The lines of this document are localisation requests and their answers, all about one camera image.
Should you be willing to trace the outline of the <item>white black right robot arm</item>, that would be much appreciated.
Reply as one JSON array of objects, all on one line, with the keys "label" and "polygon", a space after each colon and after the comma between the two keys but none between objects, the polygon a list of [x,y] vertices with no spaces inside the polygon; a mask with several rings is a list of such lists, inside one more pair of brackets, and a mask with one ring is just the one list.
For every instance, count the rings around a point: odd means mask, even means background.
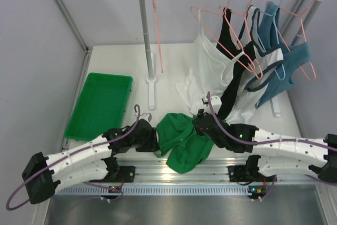
[{"label": "white black right robot arm", "polygon": [[227,124],[215,113],[199,110],[192,121],[198,135],[220,149],[246,154],[246,176],[252,181],[279,174],[305,175],[336,184],[336,135],[303,139],[268,132],[248,124]]}]

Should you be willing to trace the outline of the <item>green tank top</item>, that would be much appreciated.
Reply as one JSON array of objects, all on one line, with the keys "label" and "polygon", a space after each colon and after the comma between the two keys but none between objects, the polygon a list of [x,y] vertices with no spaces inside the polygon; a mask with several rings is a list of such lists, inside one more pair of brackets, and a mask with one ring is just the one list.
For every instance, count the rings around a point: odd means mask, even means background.
[{"label": "green tank top", "polygon": [[156,126],[160,149],[154,154],[158,158],[167,155],[166,165],[179,174],[205,161],[214,145],[208,137],[197,135],[192,120],[182,113],[168,113]]}]

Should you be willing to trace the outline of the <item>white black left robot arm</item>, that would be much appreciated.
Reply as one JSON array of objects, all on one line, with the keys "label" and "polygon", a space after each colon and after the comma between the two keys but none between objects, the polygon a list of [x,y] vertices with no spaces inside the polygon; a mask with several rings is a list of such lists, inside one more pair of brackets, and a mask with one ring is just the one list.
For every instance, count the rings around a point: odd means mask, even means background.
[{"label": "white black left robot arm", "polygon": [[33,155],[22,178],[31,204],[41,203],[64,188],[87,181],[112,182],[124,172],[116,155],[130,149],[159,149],[156,129],[145,119],[122,129],[109,129],[95,139],[57,154]]}]

